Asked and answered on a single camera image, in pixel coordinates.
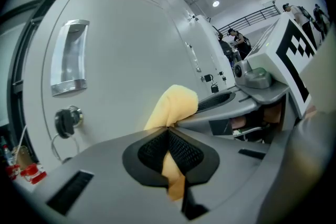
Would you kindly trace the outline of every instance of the key lock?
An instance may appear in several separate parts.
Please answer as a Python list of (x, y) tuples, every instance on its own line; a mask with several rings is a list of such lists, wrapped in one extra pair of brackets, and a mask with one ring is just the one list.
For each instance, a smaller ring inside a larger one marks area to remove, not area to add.
[(79, 145), (76, 141), (76, 139), (73, 137), (73, 134), (75, 133), (74, 128), (78, 127), (83, 122), (83, 113), (82, 111), (74, 106), (71, 105), (67, 109), (61, 109), (56, 112), (55, 114), (55, 128), (57, 130), (57, 134), (54, 136), (54, 138), (51, 140), (51, 150), (54, 154), (54, 156), (61, 162), (66, 162), (70, 158), (66, 158), (65, 160), (61, 160), (56, 149), (54, 146), (55, 138), (60, 136), (63, 139), (68, 139), (71, 137), (77, 148), (77, 154), (79, 153)]
[(205, 75), (205, 76), (201, 76), (201, 81), (206, 81), (206, 82), (210, 82), (211, 81), (211, 92), (212, 93), (216, 93), (216, 92), (219, 92), (219, 89), (218, 89), (218, 85), (217, 85), (217, 82), (214, 83), (214, 76), (211, 75), (211, 74), (208, 74), (208, 75)]

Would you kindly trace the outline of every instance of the cable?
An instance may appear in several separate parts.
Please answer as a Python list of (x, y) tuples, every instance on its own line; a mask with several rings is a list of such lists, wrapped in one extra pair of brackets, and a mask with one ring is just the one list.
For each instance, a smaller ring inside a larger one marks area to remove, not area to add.
[(19, 141), (19, 145), (17, 146), (17, 149), (16, 149), (15, 158), (14, 158), (14, 164), (16, 164), (17, 155), (19, 154), (19, 150), (20, 150), (20, 147), (21, 147), (21, 144), (22, 144), (22, 141), (23, 141), (23, 137), (25, 136), (26, 129), (27, 129), (27, 124), (23, 128), (23, 131), (22, 131), (22, 134), (21, 134), (21, 137), (20, 137), (20, 141)]
[[(56, 148), (55, 148), (55, 146), (54, 146), (55, 138), (58, 137), (58, 136), (59, 136), (59, 134), (56, 134), (56, 135), (52, 138), (52, 140), (51, 140), (51, 151), (52, 151), (52, 154), (54, 155), (54, 157), (55, 157), (56, 159), (58, 159), (60, 162), (62, 162), (62, 159), (60, 158), (60, 156), (59, 156), (59, 154), (58, 154), (58, 152), (57, 152), (57, 150), (56, 150)], [(74, 138), (73, 135), (71, 135), (70, 137), (71, 137), (71, 138), (73, 139), (73, 141), (75, 142), (76, 149), (77, 149), (77, 154), (79, 154), (79, 145), (78, 145), (78, 143), (77, 143), (77, 140)]]

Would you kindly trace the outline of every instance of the ceiling light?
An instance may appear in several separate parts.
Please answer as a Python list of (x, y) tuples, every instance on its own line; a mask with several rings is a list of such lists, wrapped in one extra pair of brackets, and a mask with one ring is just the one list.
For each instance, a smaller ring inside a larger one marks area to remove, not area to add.
[(215, 1), (214, 3), (212, 3), (213, 7), (217, 7), (219, 5), (219, 1)]

